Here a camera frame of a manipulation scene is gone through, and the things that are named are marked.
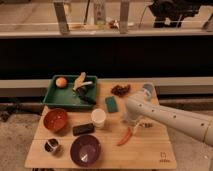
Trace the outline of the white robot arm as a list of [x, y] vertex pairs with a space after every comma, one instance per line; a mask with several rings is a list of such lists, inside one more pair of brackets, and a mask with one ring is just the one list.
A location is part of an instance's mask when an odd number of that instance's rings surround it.
[[145, 89], [127, 97], [124, 100], [125, 120], [136, 123], [145, 116], [213, 147], [213, 116], [154, 105], [151, 97]]

